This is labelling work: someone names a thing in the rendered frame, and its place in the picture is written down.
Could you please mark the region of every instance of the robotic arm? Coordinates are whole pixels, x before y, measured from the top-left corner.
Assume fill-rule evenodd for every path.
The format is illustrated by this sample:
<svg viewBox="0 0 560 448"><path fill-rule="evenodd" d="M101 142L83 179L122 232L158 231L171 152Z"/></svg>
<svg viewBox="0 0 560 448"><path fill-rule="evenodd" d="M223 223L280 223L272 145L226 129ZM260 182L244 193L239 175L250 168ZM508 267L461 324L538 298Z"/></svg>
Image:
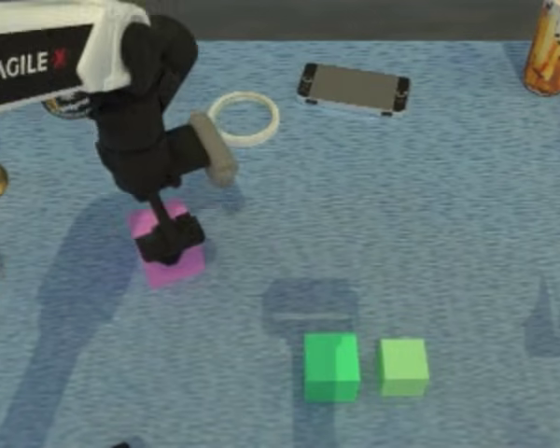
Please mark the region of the robotic arm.
<svg viewBox="0 0 560 448"><path fill-rule="evenodd" d="M162 189L199 169L226 187L237 171L205 114L164 129L162 115L197 54L182 24L117 0L0 3L0 112L41 102L58 117L95 122L102 164L158 218L136 240L145 261L175 264L204 239L195 217L168 215Z"/></svg>

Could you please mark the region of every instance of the light green cube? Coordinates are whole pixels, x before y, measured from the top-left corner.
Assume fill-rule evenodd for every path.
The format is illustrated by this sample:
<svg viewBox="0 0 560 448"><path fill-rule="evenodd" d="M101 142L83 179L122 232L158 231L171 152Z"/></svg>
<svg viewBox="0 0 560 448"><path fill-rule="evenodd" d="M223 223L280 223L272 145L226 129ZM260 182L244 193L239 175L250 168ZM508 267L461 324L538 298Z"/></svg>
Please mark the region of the light green cube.
<svg viewBox="0 0 560 448"><path fill-rule="evenodd" d="M305 334L304 395L306 401L355 401L360 382L358 344L355 334Z"/></svg>
<svg viewBox="0 0 560 448"><path fill-rule="evenodd" d="M383 397L422 397L429 383L423 339L382 339L378 364Z"/></svg>

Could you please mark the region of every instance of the table surface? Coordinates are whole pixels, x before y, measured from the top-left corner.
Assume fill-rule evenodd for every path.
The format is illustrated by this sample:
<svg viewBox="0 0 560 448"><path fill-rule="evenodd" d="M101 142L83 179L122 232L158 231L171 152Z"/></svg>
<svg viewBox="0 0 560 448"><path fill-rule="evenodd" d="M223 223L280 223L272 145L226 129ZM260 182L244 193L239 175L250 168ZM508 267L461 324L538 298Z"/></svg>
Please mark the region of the table surface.
<svg viewBox="0 0 560 448"><path fill-rule="evenodd" d="M168 125L236 90L282 125L235 149L234 188L198 173L166 193L209 241L206 271L160 290L91 123L1 115L0 448L560 448L560 96L524 89L526 52L203 43ZM310 61L409 76L409 112L299 104ZM238 105L221 123L267 119ZM359 400L304 404L302 333L350 329ZM377 340L400 337L427 342L422 399L379 397Z"/></svg>

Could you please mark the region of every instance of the red x letter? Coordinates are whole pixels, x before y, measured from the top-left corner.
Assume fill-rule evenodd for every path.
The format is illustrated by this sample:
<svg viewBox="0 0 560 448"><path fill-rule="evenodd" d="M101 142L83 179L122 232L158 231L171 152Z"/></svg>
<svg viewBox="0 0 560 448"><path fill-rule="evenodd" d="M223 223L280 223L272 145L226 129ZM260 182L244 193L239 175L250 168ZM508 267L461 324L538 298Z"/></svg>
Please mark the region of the red x letter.
<svg viewBox="0 0 560 448"><path fill-rule="evenodd" d="M52 54L52 66L54 68L66 67L66 49L56 49Z"/></svg>

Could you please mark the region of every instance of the pink block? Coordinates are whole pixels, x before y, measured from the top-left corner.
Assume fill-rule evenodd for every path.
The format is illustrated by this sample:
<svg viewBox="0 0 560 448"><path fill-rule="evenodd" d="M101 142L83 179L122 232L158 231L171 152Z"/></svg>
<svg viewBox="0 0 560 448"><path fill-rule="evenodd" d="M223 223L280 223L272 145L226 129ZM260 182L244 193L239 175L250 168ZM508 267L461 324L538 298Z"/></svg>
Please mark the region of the pink block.
<svg viewBox="0 0 560 448"><path fill-rule="evenodd" d="M172 200L166 203L166 210L171 217L178 217L187 213L187 207L182 202ZM138 210L128 217L129 227L133 238L150 233L157 225L158 220L151 209ZM147 281L152 288L164 287L183 278L197 275L205 269L203 248L196 245L187 249L178 263L174 266L165 266L154 262L146 263L141 259L146 272Z"/></svg>

